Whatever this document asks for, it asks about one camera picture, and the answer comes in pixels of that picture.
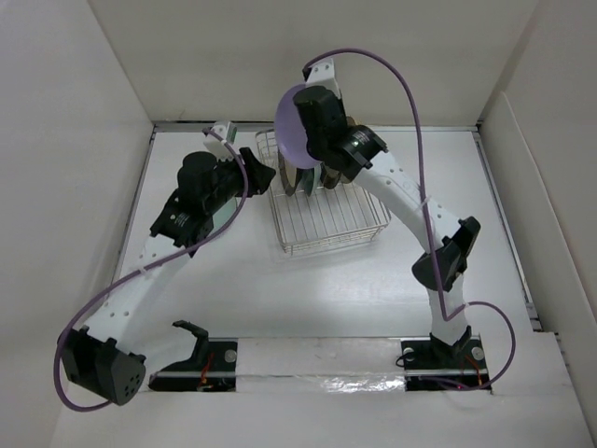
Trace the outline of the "brown rim cream bowl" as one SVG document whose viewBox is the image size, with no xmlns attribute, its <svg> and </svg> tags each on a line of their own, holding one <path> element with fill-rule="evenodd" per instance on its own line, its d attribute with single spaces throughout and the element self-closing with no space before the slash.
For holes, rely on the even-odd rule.
<svg viewBox="0 0 597 448">
<path fill-rule="evenodd" d="M 281 152 L 278 153 L 278 168 L 285 195 L 293 196 L 301 182 L 303 170 L 291 164 Z"/>
</svg>

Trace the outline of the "purple plastic plate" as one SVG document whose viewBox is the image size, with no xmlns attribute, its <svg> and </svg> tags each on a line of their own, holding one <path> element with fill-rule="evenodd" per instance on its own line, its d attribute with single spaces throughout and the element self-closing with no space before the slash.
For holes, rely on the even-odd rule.
<svg viewBox="0 0 597 448">
<path fill-rule="evenodd" d="M 290 88 L 279 101 L 274 115 L 274 133 L 279 152 L 294 167 L 311 169 L 320 163 L 309 155 L 307 135 L 302 126 L 293 97 L 305 88 L 303 84 Z"/>
</svg>

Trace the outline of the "light green rectangular dish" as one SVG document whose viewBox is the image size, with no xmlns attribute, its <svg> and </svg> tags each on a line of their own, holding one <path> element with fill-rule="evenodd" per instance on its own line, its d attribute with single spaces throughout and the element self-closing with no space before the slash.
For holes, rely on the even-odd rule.
<svg viewBox="0 0 597 448">
<path fill-rule="evenodd" d="M 301 186 L 306 196 L 310 197 L 316 191 L 321 180 L 321 168 L 316 166 L 302 172 Z"/>
</svg>

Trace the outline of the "dark striped rim plate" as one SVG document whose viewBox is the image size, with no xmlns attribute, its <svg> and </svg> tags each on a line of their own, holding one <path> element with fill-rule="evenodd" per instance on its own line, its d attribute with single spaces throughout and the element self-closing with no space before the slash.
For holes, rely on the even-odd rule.
<svg viewBox="0 0 597 448">
<path fill-rule="evenodd" d="M 323 165 L 321 182 L 325 189 L 334 189 L 342 179 L 342 173 Z"/>
</svg>

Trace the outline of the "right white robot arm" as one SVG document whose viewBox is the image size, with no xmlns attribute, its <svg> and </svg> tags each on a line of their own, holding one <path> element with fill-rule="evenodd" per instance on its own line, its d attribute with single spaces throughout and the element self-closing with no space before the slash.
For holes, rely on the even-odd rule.
<svg viewBox="0 0 597 448">
<path fill-rule="evenodd" d="M 431 356 L 451 367 L 465 355 L 471 327 L 464 314 L 464 273 L 480 232 L 474 217 L 459 218 L 406 175 L 386 143 L 369 127 L 349 123 L 343 102 L 323 86 L 292 96 L 309 155 L 340 172 L 382 202 L 414 235 L 423 254 L 411 271 L 431 308 Z"/>
</svg>

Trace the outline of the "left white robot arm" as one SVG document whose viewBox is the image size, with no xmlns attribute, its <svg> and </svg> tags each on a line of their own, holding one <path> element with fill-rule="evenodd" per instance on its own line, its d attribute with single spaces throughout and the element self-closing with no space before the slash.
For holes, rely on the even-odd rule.
<svg viewBox="0 0 597 448">
<path fill-rule="evenodd" d="M 244 201 L 267 191 L 275 174 L 248 147 L 223 161 L 204 151 L 186 155 L 136 269 L 91 299 L 57 340 L 53 380 L 64 405 L 88 411 L 66 397 L 63 377 L 103 398 L 104 406 L 134 397 L 146 376 L 146 357 L 133 338 L 142 313 L 200 247 L 231 225 Z"/>
</svg>

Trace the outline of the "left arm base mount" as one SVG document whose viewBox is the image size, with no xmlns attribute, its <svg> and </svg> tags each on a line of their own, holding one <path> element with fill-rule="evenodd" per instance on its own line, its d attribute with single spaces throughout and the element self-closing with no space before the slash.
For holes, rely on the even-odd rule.
<svg viewBox="0 0 597 448">
<path fill-rule="evenodd" d="M 188 359 L 153 373 L 148 388 L 154 392 L 234 392 L 237 340 L 196 342 Z"/>
</svg>

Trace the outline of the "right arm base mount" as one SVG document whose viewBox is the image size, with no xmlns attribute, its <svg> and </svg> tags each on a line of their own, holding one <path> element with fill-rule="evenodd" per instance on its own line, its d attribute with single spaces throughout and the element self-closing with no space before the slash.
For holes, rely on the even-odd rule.
<svg viewBox="0 0 597 448">
<path fill-rule="evenodd" d="M 484 350 L 479 337 L 473 337 L 455 357 L 436 354 L 429 339 L 400 341 L 401 354 L 396 365 L 404 372 L 406 390 L 465 390 L 490 380 Z"/>
</svg>

